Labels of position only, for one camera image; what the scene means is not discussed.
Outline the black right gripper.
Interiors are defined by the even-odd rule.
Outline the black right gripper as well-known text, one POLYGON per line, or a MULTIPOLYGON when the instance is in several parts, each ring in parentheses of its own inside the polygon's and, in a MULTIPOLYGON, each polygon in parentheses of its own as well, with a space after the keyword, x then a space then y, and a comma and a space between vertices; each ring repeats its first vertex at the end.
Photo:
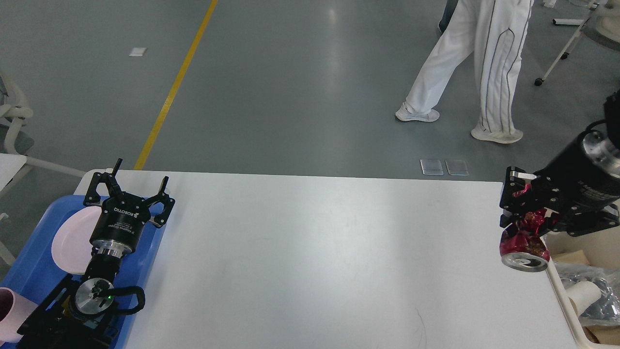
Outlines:
POLYGON ((603 132, 584 131, 535 174, 514 166, 506 168, 499 226, 507 228, 525 219, 527 213, 542 211, 541 237, 561 232, 586 236, 619 225, 619 208, 613 204, 619 196, 619 149, 603 132), (571 206, 602 209, 560 213, 565 199, 571 206))

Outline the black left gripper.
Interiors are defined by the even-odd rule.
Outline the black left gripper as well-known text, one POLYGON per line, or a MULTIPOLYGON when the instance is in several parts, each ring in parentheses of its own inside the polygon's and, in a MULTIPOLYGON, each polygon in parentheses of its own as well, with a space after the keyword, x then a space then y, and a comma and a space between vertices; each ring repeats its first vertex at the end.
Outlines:
POLYGON ((116 178, 122 161, 122 158, 117 159, 111 172, 95 172, 84 195, 85 207, 97 206, 101 210, 89 239, 94 254, 126 256, 134 253, 147 221, 156 228, 163 227, 175 205, 175 199, 165 192, 168 176, 163 177, 158 193, 147 199, 125 194, 116 178), (99 185, 106 186, 105 200, 97 191, 99 185), (152 216, 150 208, 156 204, 162 204, 162 212, 152 216))

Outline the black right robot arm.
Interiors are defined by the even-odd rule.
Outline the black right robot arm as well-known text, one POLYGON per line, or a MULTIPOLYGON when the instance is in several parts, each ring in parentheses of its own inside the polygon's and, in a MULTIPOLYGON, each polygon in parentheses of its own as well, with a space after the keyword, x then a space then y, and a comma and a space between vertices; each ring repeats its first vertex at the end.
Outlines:
POLYGON ((603 112, 544 168, 507 168, 499 206, 500 227, 510 237, 525 229, 527 214, 541 215, 529 228, 539 236, 579 237, 618 227, 619 93, 606 98, 603 112))

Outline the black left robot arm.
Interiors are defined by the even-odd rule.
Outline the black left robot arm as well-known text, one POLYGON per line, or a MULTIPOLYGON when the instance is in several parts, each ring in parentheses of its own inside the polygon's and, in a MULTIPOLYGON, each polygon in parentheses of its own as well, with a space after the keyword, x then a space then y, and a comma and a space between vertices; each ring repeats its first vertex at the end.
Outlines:
POLYGON ((87 264, 68 271, 17 329, 18 349, 112 349, 124 340, 131 317, 146 305, 144 285, 175 199, 163 177, 157 193, 138 196, 110 172, 95 172, 83 197, 95 224, 86 228, 87 264))

